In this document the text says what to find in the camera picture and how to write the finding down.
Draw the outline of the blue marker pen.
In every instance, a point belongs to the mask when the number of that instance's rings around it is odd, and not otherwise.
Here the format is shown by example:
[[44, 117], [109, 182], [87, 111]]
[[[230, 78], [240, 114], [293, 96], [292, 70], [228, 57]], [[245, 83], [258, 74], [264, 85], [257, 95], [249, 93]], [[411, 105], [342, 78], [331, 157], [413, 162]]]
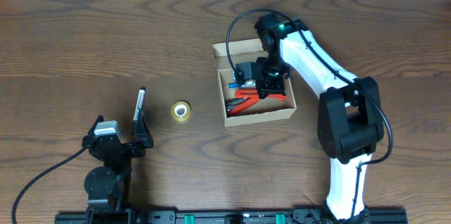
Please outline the blue marker pen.
[[239, 86], [240, 85], [238, 83], [236, 83], [236, 82], [231, 82], [231, 83], [228, 84], [229, 88], [238, 88]]

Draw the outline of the red stapler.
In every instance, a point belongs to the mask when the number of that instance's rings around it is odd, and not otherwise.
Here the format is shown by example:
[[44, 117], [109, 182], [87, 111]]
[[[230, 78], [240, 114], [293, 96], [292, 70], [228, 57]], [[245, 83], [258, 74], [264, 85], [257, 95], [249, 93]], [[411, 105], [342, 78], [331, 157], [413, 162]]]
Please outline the red stapler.
[[236, 99], [227, 100], [225, 102], [225, 110], [226, 110], [227, 116], [235, 116], [236, 114], [255, 105], [258, 101], [259, 101], [258, 97], [236, 98]]

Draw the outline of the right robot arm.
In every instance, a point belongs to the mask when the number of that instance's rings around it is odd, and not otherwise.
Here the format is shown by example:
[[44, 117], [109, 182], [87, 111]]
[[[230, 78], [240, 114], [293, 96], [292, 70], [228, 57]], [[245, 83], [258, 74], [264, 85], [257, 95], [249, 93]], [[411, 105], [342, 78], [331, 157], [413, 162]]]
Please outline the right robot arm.
[[282, 84], [295, 69], [319, 99], [317, 135], [330, 158], [326, 206], [331, 220], [362, 219], [366, 168], [376, 145], [393, 133], [372, 77], [359, 78], [335, 62], [298, 18], [270, 11], [254, 25], [266, 58], [257, 60], [257, 92], [264, 99], [284, 94]]

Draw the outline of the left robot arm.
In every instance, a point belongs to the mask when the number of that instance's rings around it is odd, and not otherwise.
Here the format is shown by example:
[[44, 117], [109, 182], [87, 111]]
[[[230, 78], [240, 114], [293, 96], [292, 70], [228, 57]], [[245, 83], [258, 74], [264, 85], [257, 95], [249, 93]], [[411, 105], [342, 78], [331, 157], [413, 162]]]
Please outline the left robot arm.
[[121, 132], [115, 120], [98, 116], [82, 139], [82, 147], [103, 165], [91, 170], [84, 181], [88, 194], [88, 223], [144, 223], [145, 214], [129, 202], [132, 159], [145, 156], [154, 146], [144, 118], [139, 110], [133, 118], [132, 136], [137, 140], [121, 142]]

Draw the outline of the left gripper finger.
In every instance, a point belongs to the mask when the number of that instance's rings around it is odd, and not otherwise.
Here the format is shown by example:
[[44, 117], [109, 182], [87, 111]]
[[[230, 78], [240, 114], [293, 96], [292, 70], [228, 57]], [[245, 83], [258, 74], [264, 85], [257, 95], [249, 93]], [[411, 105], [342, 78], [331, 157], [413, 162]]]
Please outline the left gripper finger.
[[134, 121], [134, 135], [143, 144], [144, 148], [153, 148], [154, 140], [145, 122], [143, 110], [139, 110]]
[[102, 115], [98, 115], [97, 119], [95, 120], [93, 126], [88, 130], [88, 132], [86, 133], [87, 136], [92, 136], [94, 135], [94, 131], [97, 127], [97, 125], [101, 122], [104, 121], [104, 117]]

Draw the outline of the black marker pen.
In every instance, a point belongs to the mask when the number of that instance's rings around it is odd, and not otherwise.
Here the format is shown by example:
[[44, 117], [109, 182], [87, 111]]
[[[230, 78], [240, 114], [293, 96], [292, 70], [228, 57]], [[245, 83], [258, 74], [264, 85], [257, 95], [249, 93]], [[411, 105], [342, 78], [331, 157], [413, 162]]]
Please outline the black marker pen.
[[139, 92], [138, 92], [138, 95], [137, 95], [137, 102], [136, 102], [136, 106], [135, 106], [135, 112], [134, 112], [134, 115], [133, 115], [133, 121], [134, 122], [138, 121], [138, 118], [139, 118], [139, 115], [140, 115], [140, 112], [142, 110], [142, 106], [143, 106], [143, 103], [144, 103], [145, 94], [146, 94], [146, 88], [145, 87], [141, 87]]

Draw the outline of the red utility knife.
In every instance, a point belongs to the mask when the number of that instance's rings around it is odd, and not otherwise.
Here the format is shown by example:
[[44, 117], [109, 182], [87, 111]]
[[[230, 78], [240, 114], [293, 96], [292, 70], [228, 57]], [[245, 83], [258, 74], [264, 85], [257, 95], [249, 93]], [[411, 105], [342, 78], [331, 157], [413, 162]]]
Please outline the red utility knife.
[[257, 89], [237, 89], [235, 91], [235, 98], [241, 98], [241, 99], [276, 99], [279, 101], [285, 101], [287, 99], [286, 95], [283, 94], [268, 94], [266, 96], [260, 96]]

